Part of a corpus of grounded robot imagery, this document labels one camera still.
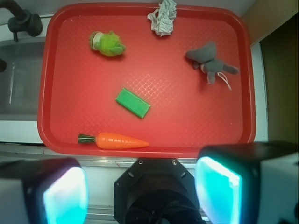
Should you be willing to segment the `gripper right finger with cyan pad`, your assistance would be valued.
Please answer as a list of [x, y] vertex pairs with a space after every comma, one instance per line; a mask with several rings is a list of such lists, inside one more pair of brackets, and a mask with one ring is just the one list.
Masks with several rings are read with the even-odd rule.
[[206, 146], [195, 168], [198, 201], [214, 224], [296, 224], [298, 164], [296, 143]]

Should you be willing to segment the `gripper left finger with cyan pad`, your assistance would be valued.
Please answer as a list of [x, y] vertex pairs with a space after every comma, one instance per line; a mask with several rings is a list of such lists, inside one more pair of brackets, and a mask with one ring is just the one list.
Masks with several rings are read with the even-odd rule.
[[0, 164], [2, 224], [82, 224], [88, 203], [87, 175], [74, 158]]

